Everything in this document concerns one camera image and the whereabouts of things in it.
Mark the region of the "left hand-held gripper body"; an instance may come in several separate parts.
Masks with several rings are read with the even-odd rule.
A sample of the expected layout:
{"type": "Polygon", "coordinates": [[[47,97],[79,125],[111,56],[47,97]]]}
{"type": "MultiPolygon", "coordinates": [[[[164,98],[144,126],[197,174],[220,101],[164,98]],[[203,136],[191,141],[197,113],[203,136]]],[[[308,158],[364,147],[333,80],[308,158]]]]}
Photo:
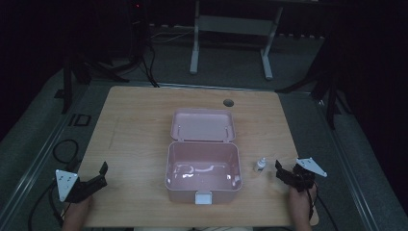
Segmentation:
{"type": "Polygon", "coordinates": [[[77,173],[57,169],[55,171],[59,199],[61,202],[79,203],[97,191],[94,189],[96,177],[82,182],[77,173]]]}

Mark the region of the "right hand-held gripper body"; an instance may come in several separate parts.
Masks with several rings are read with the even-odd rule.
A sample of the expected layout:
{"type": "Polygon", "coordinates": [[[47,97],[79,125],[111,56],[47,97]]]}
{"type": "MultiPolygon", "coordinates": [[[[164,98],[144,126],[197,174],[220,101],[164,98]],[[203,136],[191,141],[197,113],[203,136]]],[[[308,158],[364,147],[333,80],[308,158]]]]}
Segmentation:
{"type": "Polygon", "coordinates": [[[299,193],[312,189],[317,175],[321,177],[328,176],[327,172],[312,157],[297,158],[291,175],[291,186],[296,188],[299,193]]]}

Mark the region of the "small white dropper bottle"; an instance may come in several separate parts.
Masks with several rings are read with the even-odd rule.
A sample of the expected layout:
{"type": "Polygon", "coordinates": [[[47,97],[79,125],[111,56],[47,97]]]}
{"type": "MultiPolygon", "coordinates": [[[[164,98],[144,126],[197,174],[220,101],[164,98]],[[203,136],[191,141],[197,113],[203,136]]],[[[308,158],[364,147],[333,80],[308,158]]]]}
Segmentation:
{"type": "Polygon", "coordinates": [[[262,157],[256,162],[253,169],[255,172],[262,172],[266,165],[267,165],[267,160],[265,157],[262,157]]]}

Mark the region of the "pink plastic box with lid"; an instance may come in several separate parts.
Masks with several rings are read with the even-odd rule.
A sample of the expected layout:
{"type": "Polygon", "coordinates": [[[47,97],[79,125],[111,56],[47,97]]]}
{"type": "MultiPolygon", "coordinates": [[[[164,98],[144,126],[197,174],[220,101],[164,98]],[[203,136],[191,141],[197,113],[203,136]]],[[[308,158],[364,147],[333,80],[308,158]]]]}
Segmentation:
{"type": "Polygon", "coordinates": [[[181,108],[174,112],[165,185],[169,200],[224,204],[242,188],[240,154],[232,113],[181,108]]]}

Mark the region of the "person's left hand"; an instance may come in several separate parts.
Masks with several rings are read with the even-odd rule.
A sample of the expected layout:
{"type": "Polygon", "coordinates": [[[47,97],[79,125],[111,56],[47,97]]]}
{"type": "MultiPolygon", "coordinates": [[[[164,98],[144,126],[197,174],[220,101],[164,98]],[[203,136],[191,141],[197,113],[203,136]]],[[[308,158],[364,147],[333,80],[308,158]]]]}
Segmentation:
{"type": "Polygon", "coordinates": [[[79,203],[66,203],[62,231],[82,231],[91,203],[91,196],[79,203]]]}

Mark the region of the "person's right hand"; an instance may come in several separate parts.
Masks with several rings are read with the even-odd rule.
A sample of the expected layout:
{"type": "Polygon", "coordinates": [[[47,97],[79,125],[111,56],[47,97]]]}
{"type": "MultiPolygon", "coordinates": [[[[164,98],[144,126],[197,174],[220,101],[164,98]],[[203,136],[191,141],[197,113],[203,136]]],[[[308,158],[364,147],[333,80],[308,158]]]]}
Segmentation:
{"type": "Polygon", "coordinates": [[[289,188],[288,207],[289,214],[296,231],[312,231],[310,224],[310,200],[315,199],[317,187],[314,186],[309,192],[298,192],[295,188],[289,188]]]}

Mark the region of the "black tripod stand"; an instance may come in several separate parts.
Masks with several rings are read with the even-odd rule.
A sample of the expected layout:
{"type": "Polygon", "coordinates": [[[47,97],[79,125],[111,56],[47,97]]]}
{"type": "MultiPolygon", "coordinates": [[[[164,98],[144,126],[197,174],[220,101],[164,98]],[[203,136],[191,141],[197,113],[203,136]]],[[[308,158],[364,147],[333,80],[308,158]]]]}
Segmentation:
{"type": "Polygon", "coordinates": [[[127,79],[119,77],[112,70],[103,66],[99,62],[93,60],[90,56],[84,53],[70,53],[64,57],[63,62],[63,88],[57,90],[55,97],[63,100],[62,114],[66,114],[73,102],[72,92],[72,76],[80,84],[89,84],[91,76],[89,71],[91,69],[99,72],[103,77],[114,80],[116,82],[128,83],[127,79]]]}
{"type": "Polygon", "coordinates": [[[334,130],[337,87],[343,73],[343,61],[344,43],[339,36],[331,35],[324,40],[306,76],[288,87],[276,90],[276,92],[289,93],[315,82],[310,96],[314,100],[321,101],[324,95],[328,94],[325,119],[329,127],[334,130]]]}

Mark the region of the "dark computer tower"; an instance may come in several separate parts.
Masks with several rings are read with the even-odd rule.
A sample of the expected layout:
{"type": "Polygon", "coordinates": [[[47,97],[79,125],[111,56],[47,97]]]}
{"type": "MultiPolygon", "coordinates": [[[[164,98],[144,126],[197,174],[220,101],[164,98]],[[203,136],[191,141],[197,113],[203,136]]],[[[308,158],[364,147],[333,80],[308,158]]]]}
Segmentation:
{"type": "Polygon", "coordinates": [[[138,62],[148,41],[146,0],[127,0],[131,29],[130,60],[138,62]]]}

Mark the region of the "black square floor bracket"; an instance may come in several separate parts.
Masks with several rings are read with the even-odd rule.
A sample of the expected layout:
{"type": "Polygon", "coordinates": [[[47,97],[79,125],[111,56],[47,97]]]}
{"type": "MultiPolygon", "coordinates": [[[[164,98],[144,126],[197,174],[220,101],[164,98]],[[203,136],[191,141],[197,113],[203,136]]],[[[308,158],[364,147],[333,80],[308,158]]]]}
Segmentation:
{"type": "Polygon", "coordinates": [[[90,115],[83,114],[74,114],[71,116],[70,121],[68,122],[69,126],[88,126],[91,121],[90,115]]]}

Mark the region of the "white metal desk frame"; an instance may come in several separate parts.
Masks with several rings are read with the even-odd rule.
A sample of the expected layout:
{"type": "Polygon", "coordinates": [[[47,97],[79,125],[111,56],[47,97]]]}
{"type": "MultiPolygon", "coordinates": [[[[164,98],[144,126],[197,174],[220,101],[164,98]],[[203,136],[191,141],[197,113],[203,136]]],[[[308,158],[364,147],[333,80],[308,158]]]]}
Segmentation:
{"type": "Polygon", "coordinates": [[[278,7],[272,20],[246,19],[237,17],[206,15],[200,12],[200,0],[194,0],[193,46],[191,52],[190,74],[196,74],[199,64],[199,33],[217,32],[252,36],[265,36],[268,40],[260,50],[265,78],[273,78],[269,61],[269,51],[275,38],[284,8],[278,7]]]}

